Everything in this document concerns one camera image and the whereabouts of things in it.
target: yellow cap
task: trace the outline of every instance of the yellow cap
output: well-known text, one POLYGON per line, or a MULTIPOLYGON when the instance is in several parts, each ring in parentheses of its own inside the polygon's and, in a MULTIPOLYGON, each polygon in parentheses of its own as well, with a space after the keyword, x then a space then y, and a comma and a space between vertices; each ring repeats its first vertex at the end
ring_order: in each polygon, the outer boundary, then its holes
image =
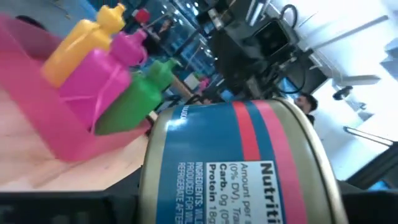
POLYGON ((125 25, 122 17, 125 10, 126 8, 121 3, 113 9, 109 8, 109 6, 103 6, 97 13, 97 23, 104 30, 107 30, 111 34, 115 34, 125 25))

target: pink plastic bottle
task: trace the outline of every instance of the pink plastic bottle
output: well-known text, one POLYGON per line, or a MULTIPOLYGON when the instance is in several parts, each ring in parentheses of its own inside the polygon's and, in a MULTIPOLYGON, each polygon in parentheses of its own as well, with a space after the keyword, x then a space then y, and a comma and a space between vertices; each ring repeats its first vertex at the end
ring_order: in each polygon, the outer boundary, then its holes
POLYGON ((129 66, 147 60, 143 30, 133 35, 120 32, 110 53, 92 50, 59 88, 61 99, 87 127, 93 127, 107 107, 130 85, 129 66))

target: nutrition facts label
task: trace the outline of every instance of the nutrition facts label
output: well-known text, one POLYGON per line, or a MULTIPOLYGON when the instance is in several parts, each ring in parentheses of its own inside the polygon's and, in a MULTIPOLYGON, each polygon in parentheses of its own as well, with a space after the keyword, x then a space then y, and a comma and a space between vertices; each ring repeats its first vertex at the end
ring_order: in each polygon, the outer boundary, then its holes
POLYGON ((273 161, 206 163, 206 222, 284 223, 273 161))

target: green plastic bottle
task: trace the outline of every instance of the green plastic bottle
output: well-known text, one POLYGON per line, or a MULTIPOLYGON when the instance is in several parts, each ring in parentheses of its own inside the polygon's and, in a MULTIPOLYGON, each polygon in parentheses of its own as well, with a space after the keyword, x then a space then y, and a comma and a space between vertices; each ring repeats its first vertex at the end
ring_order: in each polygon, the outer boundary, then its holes
POLYGON ((174 74, 172 69, 176 66, 178 62, 171 58, 165 63, 156 60, 148 70, 148 79, 154 82, 161 91, 164 91, 174 79, 174 74))
POLYGON ((113 102, 95 125, 99 135, 129 131, 162 102, 163 82, 153 82, 142 72, 135 72, 130 87, 113 102))

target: yellow plastic bottle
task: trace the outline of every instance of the yellow plastic bottle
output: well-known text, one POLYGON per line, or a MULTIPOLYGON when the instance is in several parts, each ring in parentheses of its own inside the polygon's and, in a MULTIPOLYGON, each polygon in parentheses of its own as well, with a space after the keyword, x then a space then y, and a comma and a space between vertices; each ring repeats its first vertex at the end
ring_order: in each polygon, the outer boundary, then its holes
POLYGON ((111 35, 125 25, 122 17, 125 10, 120 3, 113 9, 103 6, 96 22, 81 20, 43 66, 44 77, 50 84, 59 88, 93 49, 109 50, 111 35))

